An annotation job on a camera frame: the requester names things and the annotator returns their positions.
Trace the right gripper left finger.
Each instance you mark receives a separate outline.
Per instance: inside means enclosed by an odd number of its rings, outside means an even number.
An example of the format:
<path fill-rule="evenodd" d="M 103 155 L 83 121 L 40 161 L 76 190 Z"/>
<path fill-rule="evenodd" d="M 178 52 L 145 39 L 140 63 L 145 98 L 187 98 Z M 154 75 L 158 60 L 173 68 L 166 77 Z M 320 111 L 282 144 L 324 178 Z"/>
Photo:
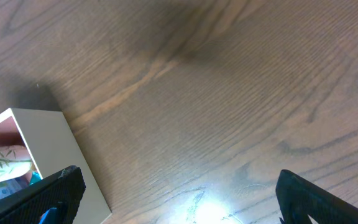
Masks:
<path fill-rule="evenodd" d="M 72 224 L 85 190 L 81 169 L 66 167 L 0 199 L 0 223 Z"/>

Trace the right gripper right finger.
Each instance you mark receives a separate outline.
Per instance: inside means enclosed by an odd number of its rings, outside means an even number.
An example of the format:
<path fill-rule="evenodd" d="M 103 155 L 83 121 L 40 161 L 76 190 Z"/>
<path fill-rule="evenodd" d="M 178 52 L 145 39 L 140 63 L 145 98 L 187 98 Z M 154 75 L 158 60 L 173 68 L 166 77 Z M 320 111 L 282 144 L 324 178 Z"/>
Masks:
<path fill-rule="evenodd" d="M 356 224 L 358 208 L 290 170 L 280 171 L 275 188 L 284 224 Z"/>

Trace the white lotion tube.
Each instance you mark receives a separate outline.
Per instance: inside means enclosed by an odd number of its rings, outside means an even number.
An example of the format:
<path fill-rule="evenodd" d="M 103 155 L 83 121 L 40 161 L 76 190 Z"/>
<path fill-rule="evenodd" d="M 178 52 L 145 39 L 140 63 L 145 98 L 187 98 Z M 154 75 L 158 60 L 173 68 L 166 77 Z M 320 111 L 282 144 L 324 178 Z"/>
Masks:
<path fill-rule="evenodd" d="M 20 177 L 30 171 L 32 166 L 32 158 L 26 147 L 0 147 L 0 182 Z"/>

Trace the teal white toothpaste tube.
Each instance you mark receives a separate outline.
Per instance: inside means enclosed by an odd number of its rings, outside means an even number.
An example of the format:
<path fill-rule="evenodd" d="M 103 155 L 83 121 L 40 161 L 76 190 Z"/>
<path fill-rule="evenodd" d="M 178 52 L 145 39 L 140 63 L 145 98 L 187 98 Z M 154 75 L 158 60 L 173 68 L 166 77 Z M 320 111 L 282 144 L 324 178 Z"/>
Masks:
<path fill-rule="evenodd" d="M 42 178 L 39 173 L 33 171 L 23 176 L 16 177 L 15 179 L 2 181 L 0 182 L 0 200 L 41 180 Z"/>

